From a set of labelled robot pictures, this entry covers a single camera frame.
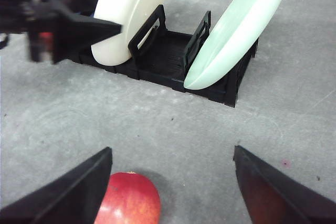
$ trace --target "cream plate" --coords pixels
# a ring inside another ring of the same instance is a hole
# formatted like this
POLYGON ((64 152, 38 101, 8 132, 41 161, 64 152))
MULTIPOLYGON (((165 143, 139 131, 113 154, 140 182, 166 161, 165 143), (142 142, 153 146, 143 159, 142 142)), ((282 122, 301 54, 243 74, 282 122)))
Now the cream plate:
POLYGON ((95 60, 116 66, 131 58, 128 43, 163 0, 98 0, 95 18, 122 25, 121 33, 91 46, 95 60))

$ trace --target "mint green plate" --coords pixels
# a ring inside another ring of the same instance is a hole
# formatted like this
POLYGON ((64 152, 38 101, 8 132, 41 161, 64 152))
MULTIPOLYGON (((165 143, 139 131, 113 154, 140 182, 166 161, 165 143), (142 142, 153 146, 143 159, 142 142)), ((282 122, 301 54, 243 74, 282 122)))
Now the mint green plate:
POLYGON ((263 32, 280 2, 233 0, 196 56, 184 87, 204 89, 226 75, 263 32))

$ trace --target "plate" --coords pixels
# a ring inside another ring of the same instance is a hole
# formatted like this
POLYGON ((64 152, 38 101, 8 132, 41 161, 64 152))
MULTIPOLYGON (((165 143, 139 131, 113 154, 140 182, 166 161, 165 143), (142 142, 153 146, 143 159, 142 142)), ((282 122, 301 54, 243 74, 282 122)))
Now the plate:
POLYGON ((233 0, 205 41, 184 81, 204 89, 225 76, 258 39, 281 0, 233 0))
POLYGON ((98 0, 94 17, 121 24, 122 29, 120 34, 91 46, 95 60, 105 66, 116 66, 129 60, 129 41, 163 1, 98 0))

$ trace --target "concrete floor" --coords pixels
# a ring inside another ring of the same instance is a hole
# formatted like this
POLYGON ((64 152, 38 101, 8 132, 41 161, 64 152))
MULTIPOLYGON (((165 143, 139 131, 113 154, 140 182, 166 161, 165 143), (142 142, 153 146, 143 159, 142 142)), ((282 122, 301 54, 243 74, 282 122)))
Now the concrete floor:
MULTIPOLYGON (((208 9, 215 24, 230 1, 166 0, 167 27, 192 33, 208 9)), ((113 173, 156 184, 162 224, 250 223, 236 144, 336 201, 335 10, 283 0, 235 109, 68 60, 32 63, 13 36, 0 52, 2 207, 106 146, 113 173)))

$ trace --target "red apple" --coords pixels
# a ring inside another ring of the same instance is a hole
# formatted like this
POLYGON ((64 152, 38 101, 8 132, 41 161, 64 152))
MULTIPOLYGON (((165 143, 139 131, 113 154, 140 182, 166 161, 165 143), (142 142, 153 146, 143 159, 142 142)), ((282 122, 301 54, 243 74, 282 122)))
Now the red apple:
POLYGON ((94 224, 158 224, 160 197, 154 184, 136 173, 116 173, 94 224))

